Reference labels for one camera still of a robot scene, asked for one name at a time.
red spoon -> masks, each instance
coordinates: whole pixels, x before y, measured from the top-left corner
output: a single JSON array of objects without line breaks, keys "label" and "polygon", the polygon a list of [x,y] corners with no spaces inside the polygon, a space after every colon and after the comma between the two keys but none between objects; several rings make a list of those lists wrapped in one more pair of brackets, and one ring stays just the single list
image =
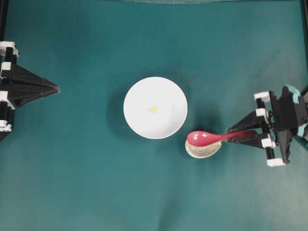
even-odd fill
[{"label": "red spoon", "polygon": [[204,147],[216,142],[225,141],[236,137],[253,136],[256,134],[257,132],[254,130],[237,131],[225,134],[213,134],[206,131],[193,131],[188,134],[187,141],[193,146]]}]

green table surface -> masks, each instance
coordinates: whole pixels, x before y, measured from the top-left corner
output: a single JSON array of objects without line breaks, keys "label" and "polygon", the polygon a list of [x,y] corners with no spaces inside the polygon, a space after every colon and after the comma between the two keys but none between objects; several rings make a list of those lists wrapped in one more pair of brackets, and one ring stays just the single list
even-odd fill
[{"label": "green table surface", "polygon": [[[277,168],[249,146],[225,143],[203,160],[184,149],[190,131],[222,133],[255,110],[254,93],[308,85],[298,0],[12,0],[6,40],[61,93],[17,109],[0,143],[0,231],[307,230],[297,141]],[[123,116],[129,87],[150,76],[175,81],[189,105],[162,140]]]}]

white bowl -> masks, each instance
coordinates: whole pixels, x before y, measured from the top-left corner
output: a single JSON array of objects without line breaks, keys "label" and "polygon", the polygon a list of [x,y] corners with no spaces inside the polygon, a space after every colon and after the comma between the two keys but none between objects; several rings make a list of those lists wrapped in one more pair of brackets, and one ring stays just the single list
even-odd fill
[{"label": "white bowl", "polygon": [[126,94],[124,117],[130,128],[149,139],[171,136],[187,116],[187,100],[177,84],[162,77],[135,83]]}]

small yellow object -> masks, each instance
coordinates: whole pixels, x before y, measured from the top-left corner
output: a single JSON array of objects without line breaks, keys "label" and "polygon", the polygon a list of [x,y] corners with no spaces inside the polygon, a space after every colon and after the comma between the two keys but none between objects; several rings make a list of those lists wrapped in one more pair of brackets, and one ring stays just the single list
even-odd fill
[{"label": "small yellow object", "polygon": [[158,107],[151,107],[150,112],[152,113],[157,113],[158,112]]}]

white bracket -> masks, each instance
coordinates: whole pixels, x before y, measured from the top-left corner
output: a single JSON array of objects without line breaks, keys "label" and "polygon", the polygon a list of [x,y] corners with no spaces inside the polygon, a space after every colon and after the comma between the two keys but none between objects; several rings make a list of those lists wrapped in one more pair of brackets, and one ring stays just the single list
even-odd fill
[{"label": "white bracket", "polygon": [[15,110],[15,107],[8,100],[8,92],[5,90],[0,90],[0,101],[5,101],[8,103],[8,106],[11,107],[12,110]]},{"label": "white bracket", "polygon": [[282,161],[281,158],[275,158],[267,160],[266,165],[269,167],[278,167],[278,166],[284,166],[285,163]]},{"label": "white bracket", "polygon": [[267,103],[270,102],[270,92],[269,91],[264,91],[260,93],[254,94],[255,100],[256,99],[261,99],[263,102]]},{"label": "white bracket", "polygon": [[16,49],[16,45],[14,42],[8,42],[8,41],[2,41],[0,42],[0,55],[5,56],[6,48],[12,47],[13,48],[13,54],[19,57],[19,51]]},{"label": "white bracket", "polygon": [[2,70],[10,71],[11,70],[11,62],[3,62],[3,63],[1,63],[1,71],[0,71],[0,78],[1,79],[3,79],[3,77],[2,77]]},{"label": "white bracket", "polygon": [[6,120],[0,120],[0,131],[12,131],[12,125],[8,124]]},{"label": "white bracket", "polygon": [[272,140],[271,136],[268,134],[268,137],[261,140],[263,148],[275,148],[276,143]]},{"label": "white bracket", "polygon": [[265,122],[267,123],[267,124],[269,124],[270,123],[270,116],[269,116],[269,112],[268,112],[268,110],[266,110],[265,108],[258,108],[258,109],[256,109],[256,115],[257,116],[263,116],[264,117],[264,119],[265,119]]}]

